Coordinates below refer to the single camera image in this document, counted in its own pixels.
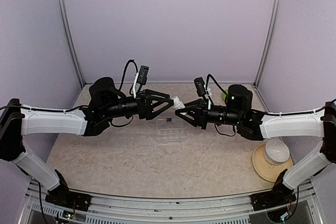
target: marble-patterned table surface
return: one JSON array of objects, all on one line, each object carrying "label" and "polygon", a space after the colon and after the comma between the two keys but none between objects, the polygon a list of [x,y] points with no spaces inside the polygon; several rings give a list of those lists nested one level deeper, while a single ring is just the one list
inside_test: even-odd
[{"label": "marble-patterned table surface", "polygon": [[[125,84],[124,93],[130,85]],[[144,88],[178,95],[184,102],[198,99],[193,83],[148,84]],[[224,105],[221,93],[211,84],[215,104]],[[89,86],[76,105],[88,104]],[[253,108],[262,110],[256,95]],[[172,115],[170,108],[164,115]],[[123,124],[125,119],[113,120]],[[123,128],[110,127],[96,137],[60,134],[48,165],[58,169],[70,188],[109,195],[192,198],[223,196],[268,189],[272,183],[260,178],[252,153],[261,142],[239,135],[220,136],[214,126],[207,130],[183,123],[185,140],[160,145],[155,138],[155,120],[139,120]],[[231,133],[231,126],[220,126]]]}]

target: clear plastic container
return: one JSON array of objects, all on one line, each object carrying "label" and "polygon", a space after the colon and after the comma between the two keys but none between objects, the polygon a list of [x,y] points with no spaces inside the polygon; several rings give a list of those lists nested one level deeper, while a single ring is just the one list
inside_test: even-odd
[{"label": "clear plastic container", "polygon": [[157,117],[155,129],[158,144],[174,144],[185,140],[183,120],[175,116]]}]

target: white bowl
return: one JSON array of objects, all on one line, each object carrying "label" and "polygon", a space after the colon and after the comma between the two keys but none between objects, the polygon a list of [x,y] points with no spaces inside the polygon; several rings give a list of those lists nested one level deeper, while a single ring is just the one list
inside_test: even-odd
[{"label": "white bowl", "polygon": [[273,165],[280,165],[286,162],[289,154],[289,148],[280,140],[271,139],[266,143],[265,158]]}]

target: lavender wall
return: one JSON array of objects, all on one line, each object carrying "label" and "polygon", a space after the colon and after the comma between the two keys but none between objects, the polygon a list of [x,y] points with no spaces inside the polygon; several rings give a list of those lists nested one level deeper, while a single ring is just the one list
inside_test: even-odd
[{"label": "lavender wall", "polygon": [[[80,89],[56,0],[0,0],[0,6],[0,106],[14,97],[34,106],[71,106]],[[46,160],[55,136],[25,140]],[[5,161],[0,171],[0,223],[11,224],[30,179]]]},{"label": "lavender wall", "polygon": [[[336,0],[281,0],[260,90],[272,111],[307,110],[336,97]],[[320,139],[287,138],[297,162]],[[327,223],[334,223],[336,166],[312,179]]]},{"label": "lavender wall", "polygon": [[[87,82],[120,81],[129,58],[149,81],[253,82],[273,0],[66,0]],[[129,74],[130,81],[134,75]]]}]

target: white wall panel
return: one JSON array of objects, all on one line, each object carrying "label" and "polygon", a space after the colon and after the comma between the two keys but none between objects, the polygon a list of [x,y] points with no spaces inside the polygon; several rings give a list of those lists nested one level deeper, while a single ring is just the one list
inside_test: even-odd
[{"label": "white wall panel", "polygon": [[130,58],[150,81],[253,82],[273,0],[65,0],[87,82],[120,81]]}]

